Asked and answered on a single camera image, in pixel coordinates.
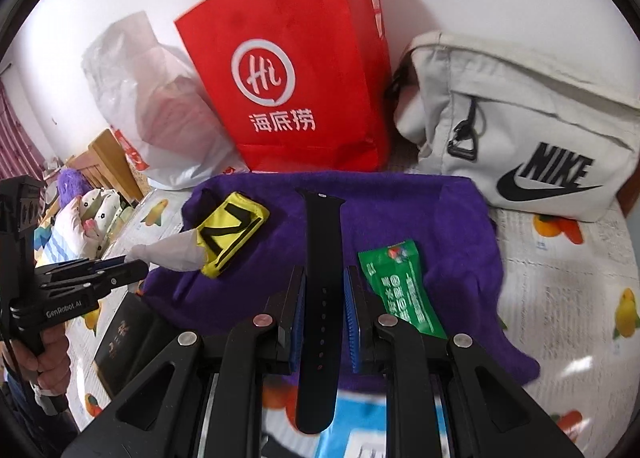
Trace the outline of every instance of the human hand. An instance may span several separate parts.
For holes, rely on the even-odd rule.
[[[20,341],[12,340],[15,359],[22,370],[23,376],[33,377],[40,372],[37,382],[43,390],[49,390],[54,395],[66,393],[71,380],[71,359],[67,355],[69,339],[66,338],[65,325],[59,324],[43,330],[40,334],[44,353],[37,358]],[[4,343],[2,353],[7,364],[15,370],[15,365],[9,356]]]

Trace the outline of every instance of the purple plush toy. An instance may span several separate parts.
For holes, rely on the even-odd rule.
[[[76,196],[84,196],[93,187],[76,169],[63,169],[58,177],[60,209],[64,209]]]

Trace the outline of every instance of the nike swoosh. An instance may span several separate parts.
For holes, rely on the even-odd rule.
[[[591,187],[577,187],[575,189],[567,189],[558,187],[557,189],[526,189],[516,184],[515,176],[522,164],[512,169],[509,173],[505,173],[498,180],[495,189],[502,197],[510,202],[528,202],[530,200],[542,200],[543,198],[552,198],[554,196],[562,196],[563,194],[581,193],[602,187],[601,185],[592,185]]]

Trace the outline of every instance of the red paper bag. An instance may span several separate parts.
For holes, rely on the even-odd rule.
[[[252,170],[385,164],[380,0],[206,0],[176,26]]]

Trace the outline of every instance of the yellow pouch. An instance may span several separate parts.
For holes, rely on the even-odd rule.
[[[207,252],[202,273],[217,278],[223,267],[266,222],[269,211],[234,192],[198,226],[198,245]]]

